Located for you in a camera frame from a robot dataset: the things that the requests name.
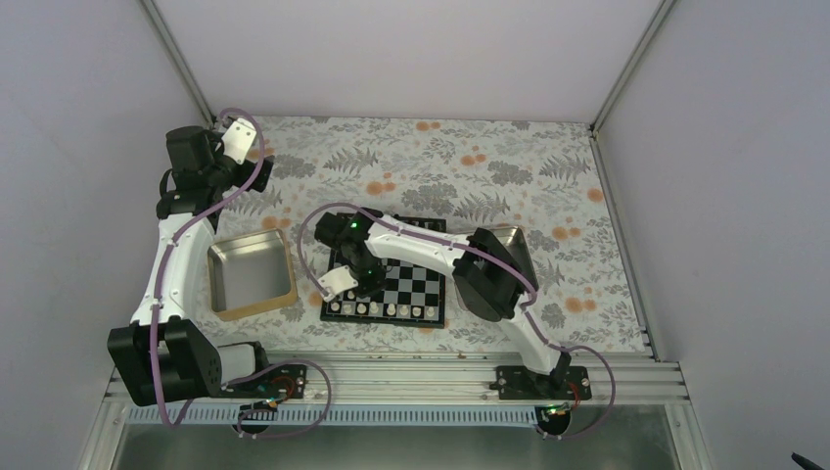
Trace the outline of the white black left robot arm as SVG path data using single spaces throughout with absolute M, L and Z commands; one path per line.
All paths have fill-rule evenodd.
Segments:
M 218 348 L 190 317 L 225 194 L 261 192 L 267 185 L 272 159 L 257 164 L 247 158 L 258 135 L 250 120 L 238 117 L 223 131 L 185 126 L 165 136 L 171 168 L 160 182 L 153 271 L 128 325 L 113 329 L 107 342 L 139 406 L 216 396 L 229 357 L 245 359 L 233 375 L 244 394 L 257 397 L 271 386 L 272 369 L 254 359 L 254 348 Z

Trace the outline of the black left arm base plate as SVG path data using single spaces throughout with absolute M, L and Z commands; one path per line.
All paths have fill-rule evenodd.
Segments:
M 215 398 L 252 400 L 299 400 L 303 398 L 307 366 L 288 364 L 274 368 L 248 382 L 220 388 Z

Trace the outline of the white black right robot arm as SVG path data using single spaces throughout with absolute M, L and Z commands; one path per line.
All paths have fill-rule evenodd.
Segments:
M 517 347 L 538 396 L 553 399 L 566 389 L 571 357 L 537 325 L 531 309 L 537 284 L 491 231 L 438 232 L 360 207 L 352 214 L 336 214 L 323 206 L 317 214 L 315 240 L 345 261 L 312 280 L 324 300 L 347 291 L 369 297 L 384 290 L 385 259 L 427 268 L 453 280 L 473 315 L 500 327 Z

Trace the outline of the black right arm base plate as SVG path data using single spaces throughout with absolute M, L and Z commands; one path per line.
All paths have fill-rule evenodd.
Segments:
M 524 366 L 502 365 L 495 368 L 495 379 L 488 387 L 501 400 L 591 400 L 593 396 L 587 369 L 582 366 L 541 375 Z

